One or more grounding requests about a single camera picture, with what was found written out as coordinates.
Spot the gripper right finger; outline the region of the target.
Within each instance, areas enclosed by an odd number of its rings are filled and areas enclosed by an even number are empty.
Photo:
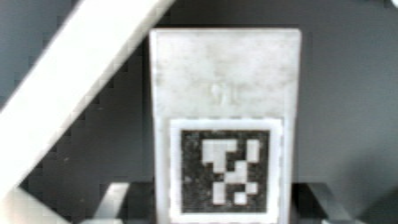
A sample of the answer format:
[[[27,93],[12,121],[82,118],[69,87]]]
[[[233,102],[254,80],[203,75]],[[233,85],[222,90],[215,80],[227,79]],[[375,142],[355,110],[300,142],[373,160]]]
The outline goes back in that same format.
[[[366,224],[348,214],[325,183],[293,184],[291,224]]]

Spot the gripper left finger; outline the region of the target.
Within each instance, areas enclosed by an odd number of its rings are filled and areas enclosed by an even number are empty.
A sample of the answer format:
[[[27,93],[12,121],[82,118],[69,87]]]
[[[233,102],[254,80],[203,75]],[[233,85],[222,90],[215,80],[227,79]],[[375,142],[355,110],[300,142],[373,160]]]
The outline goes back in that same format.
[[[153,207],[153,183],[114,182],[94,215],[78,224],[153,224]]]

